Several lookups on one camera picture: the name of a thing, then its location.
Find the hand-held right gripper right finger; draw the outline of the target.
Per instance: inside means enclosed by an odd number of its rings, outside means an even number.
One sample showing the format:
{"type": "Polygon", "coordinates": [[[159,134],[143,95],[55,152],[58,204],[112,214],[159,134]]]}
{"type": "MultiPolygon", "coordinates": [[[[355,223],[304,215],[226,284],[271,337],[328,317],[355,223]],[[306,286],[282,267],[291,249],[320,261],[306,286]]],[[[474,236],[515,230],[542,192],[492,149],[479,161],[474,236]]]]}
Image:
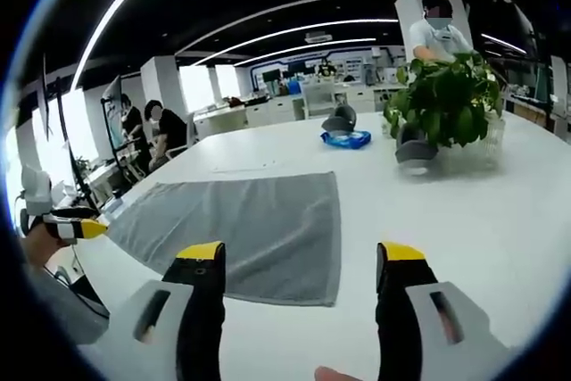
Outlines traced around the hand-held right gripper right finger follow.
{"type": "Polygon", "coordinates": [[[492,380],[513,355],[485,311],[405,244],[377,246],[375,316],[381,380],[492,380]]]}

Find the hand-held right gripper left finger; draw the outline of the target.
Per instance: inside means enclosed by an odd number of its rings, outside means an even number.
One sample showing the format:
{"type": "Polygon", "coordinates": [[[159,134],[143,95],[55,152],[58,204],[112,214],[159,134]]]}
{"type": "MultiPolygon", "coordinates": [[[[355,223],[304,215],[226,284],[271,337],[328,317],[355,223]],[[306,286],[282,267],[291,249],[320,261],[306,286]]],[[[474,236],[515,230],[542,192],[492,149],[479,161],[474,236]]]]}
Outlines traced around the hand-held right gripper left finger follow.
{"type": "Polygon", "coordinates": [[[219,380],[225,288],[225,245],[191,245],[79,350],[105,380],[219,380]]]}

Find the person's left hand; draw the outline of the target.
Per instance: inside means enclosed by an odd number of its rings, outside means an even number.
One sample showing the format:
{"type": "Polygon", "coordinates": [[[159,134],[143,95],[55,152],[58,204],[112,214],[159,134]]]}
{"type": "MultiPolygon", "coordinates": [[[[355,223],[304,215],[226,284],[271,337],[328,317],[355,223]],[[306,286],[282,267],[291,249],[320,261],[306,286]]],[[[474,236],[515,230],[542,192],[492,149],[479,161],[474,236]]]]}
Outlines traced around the person's left hand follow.
{"type": "Polygon", "coordinates": [[[27,262],[40,269],[62,248],[61,244],[59,239],[49,233],[45,223],[36,225],[25,238],[21,239],[21,247],[27,262]]]}

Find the person's right hand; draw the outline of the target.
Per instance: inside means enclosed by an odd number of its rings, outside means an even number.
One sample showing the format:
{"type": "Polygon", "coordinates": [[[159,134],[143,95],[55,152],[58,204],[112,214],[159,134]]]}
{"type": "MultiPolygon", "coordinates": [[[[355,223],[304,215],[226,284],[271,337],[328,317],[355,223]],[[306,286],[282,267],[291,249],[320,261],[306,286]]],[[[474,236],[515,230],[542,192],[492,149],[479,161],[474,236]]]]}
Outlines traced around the person's right hand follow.
{"type": "Polygon", "coordinates": [[[355,377],[341,373],[329,367],[320,366],[314,372],[315,381],[352,381],[355,377]]]}

